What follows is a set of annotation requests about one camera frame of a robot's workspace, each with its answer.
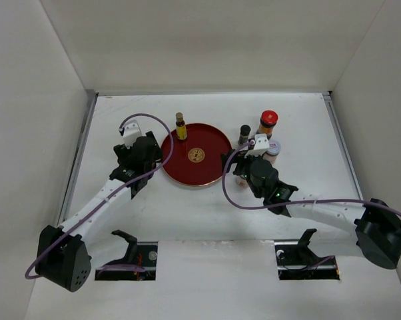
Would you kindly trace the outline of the red-lid dark sauce jar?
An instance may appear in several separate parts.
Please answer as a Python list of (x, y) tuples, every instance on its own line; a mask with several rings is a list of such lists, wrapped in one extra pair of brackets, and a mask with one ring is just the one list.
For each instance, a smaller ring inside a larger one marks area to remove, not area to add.
[(257, 134), (265, 134), (268, 139), (272, 137), (274, 127), (278, 122), (278, 114), (273, 110), (263, 111), (260, 116), (260, 123), (256, 131)]

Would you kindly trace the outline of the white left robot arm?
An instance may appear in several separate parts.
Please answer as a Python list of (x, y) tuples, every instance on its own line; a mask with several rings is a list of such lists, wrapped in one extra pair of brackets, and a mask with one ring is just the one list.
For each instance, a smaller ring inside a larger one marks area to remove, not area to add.
[(91, 272), (90, 242), (119, 207), (134, 199), (153, 177), (163, 152), (149, 131), (132, 146), (114, 146), (118, 167), (101, 190), (72, 218), (60, 226), (46, 226), (40, 236), (35, 273), (75, 292)]

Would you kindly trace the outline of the black-cap spice bottle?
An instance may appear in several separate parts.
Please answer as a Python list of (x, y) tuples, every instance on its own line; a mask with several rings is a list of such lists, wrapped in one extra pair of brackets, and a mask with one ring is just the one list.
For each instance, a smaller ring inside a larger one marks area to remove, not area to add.
[(250, 126), (249, 125), (242, 125), (240, 127), (240, 133), (238, 137), (238, 145), (241, 146), (248, 141), (250, 135)]

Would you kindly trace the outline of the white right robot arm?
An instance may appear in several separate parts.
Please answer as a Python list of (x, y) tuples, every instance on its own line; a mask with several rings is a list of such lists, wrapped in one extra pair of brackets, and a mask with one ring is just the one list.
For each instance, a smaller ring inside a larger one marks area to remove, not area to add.
[(275, 215), (331, 226), (336, 232), (310, 229), (298, 240), (296, 256), (306, 264), (320, 256), (365, 257), (383, 269), (395, 269), (401, 257), (401, 213), (379, 199), (321, 199), (279, 179), (260, 156), (238, 155), (234, 175), (243, 176), (264, 209)]

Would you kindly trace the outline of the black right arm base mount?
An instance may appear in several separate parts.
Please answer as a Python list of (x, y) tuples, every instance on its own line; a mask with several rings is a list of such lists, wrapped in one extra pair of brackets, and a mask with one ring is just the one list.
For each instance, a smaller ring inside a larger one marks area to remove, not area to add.
[(316, 232), (316, 229), (307, 229), (300, 239), (274, 242), (276, 267), (281, 281), (340, 280), (336, 258), (318, 257), (308, 247)]

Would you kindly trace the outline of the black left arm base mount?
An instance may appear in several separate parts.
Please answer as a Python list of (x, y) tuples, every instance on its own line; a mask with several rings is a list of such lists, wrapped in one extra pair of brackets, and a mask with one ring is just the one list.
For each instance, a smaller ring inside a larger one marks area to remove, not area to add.
[(96, 281), (155, 281), (159, 246), (157, 242), (139, 242), (124, 231), (111, 233), (127, 243), (125, 254), (96, 268)]

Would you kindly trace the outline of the white-lid chili paste jar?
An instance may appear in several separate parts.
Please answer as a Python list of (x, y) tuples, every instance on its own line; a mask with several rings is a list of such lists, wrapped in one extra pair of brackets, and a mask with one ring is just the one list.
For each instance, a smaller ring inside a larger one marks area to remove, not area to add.
[(274, 165), (281, 151), (281, 144), (274, 139), (270, 139), (268, 142), (269, 142), (269, 148), (263, 155), (263, 158), (268, 160), (272, 165)]

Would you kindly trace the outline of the small yellow-label brown bottle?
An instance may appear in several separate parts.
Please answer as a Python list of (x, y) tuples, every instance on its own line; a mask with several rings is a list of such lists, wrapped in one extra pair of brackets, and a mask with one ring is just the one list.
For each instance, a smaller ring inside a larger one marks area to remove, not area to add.
[(187, 138), (187, 128), (183, 114), (181, 112), (176, 113), (176, 135), (177, 139), (184, 141)]

